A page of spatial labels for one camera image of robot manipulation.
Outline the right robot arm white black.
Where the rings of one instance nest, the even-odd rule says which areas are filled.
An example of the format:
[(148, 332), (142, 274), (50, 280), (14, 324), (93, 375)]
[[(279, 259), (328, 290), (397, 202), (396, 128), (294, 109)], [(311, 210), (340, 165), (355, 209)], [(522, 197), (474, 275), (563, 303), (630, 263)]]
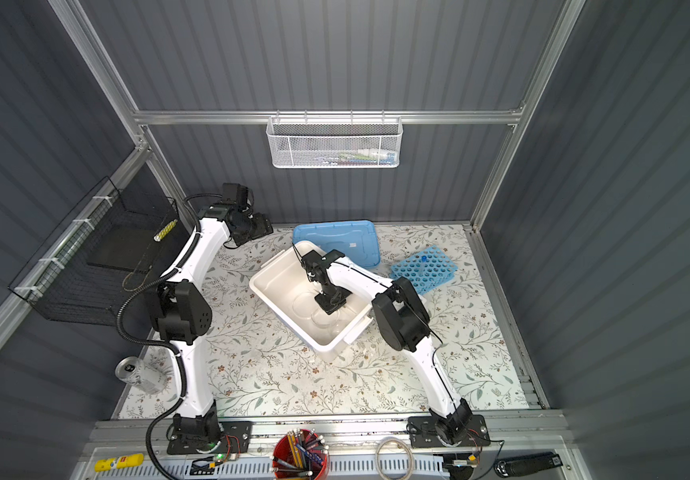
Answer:
[(308, 281), (320, 285), (315, 300), (327, 314), (343, 308), (356, 296), (371, 303), (383, 340), (406, 355), (426, 392), (428, 408), (439, 439), (460, 443), (469, 433), (473, 412), (455, 389), (437, 357), (438, 338), (430, 327), (430, 314), (410, 280), (391, 280), (370, 272), (338, 250), (321, 254), (294, 251)]

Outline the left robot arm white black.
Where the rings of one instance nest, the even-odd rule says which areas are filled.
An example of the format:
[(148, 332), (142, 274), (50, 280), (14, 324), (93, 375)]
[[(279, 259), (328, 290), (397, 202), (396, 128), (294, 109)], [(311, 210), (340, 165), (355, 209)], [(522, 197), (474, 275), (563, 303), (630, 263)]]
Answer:
[(172, 345), (173, 385), (178, 400), (171, 439), (190, 450), (214, 450), (224, 437), (216, 401), (208, 385), (207, 345), (213, 311), (202, 294), (210, 265), (226, 243), (237, 247), (273, 232), (269, 218), (250, 208), (213, 205), (194, 230), (162, 281), (145, 293), (153, 329)]

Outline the clear petri dish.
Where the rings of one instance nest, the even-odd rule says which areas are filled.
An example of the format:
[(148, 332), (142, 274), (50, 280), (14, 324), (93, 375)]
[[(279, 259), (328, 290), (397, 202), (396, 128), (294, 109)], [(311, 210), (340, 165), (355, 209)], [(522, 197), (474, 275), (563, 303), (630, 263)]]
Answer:
[(347, 324), (347, 321), (342, 319), (343, 311), (344, 308), (341, 308), (331, 314), (327, 314), (324, 310), (318, 309), (313, 313), (311, 321), (319, 330), (325, 331), (328, 335), (336, 336), (342, 331), (344, 325)]
[(320, 310), (320, 306), (316, 301), (317, 296), (314, 292), (303, 292), (295, 297), (292, 301), (292, 310), (294, 314), (300, 319), (311, 320), (314, 315)]

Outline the blue plastic bin lid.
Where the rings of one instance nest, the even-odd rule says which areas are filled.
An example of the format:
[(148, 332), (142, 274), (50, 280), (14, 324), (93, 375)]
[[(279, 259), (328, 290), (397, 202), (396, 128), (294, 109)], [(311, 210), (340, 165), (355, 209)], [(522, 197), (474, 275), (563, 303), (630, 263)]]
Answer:
[(338, 250), (363, 268), (375, 268), (381, 263), (376, 227), (369, 220), (298, 225), (293, 230), (293, 241), (303, 240), (325, 252)]

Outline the white plastic storage bin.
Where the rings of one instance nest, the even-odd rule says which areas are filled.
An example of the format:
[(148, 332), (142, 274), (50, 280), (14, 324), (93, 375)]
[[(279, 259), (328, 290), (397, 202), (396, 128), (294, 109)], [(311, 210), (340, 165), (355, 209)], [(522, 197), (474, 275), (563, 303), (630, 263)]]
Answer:
[(371, 303), (351, 295), (327, 314), (316, 302), (321, 286), (308, 280), (298, 254), (323, 250), (303, 240), (266, 262), (250, 280), (251, 290), (324, 361), (333, 362), (372, 322)]

